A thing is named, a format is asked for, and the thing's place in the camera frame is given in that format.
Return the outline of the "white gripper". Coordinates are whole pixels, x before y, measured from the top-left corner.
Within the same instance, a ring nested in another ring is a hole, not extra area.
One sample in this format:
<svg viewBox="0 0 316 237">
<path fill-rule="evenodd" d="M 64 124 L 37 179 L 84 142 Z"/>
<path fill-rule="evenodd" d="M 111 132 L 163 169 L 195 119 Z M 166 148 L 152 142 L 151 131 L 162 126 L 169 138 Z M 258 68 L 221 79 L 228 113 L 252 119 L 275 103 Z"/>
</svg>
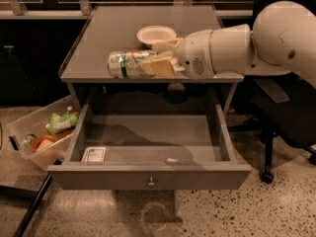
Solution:
<svg viewBox="0 0 316 237">
<path fill-rule="evenodd" d="M 140 66 L 145 73 L 159 78 L 175 78 L 177 72 L 183 71 L 191 79 L 211 78 L 214 75 L 210 59 L 211 33 L 212 30 L 204 30 L 183 39 L 159 40 L 151 49 L 157 53 L 176 51 L 178 59 L 173 56 L 145 59 Z"/>
</svg>

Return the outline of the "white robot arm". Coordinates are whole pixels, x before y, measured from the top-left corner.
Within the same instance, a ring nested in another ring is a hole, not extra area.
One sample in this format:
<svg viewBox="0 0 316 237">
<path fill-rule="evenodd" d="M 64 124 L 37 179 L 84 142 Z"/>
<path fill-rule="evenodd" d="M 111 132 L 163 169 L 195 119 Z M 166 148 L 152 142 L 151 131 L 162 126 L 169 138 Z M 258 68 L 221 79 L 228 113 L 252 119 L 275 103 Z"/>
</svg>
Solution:
<svg viewBox="0 0 316 237">
<path fill-rule="evenodd" d="M 220 74 L 259 75 L 277 68 L 293 72 L 316 86 L 316 17 L 304 6 L 278 1 L 264 8 L 254 25 L 204 30 L 187 35 L 176 46 L 165 41 L 152 45 L 156 52 L 140 63 L 150 78 L 190 79 Z"/>
</svg>

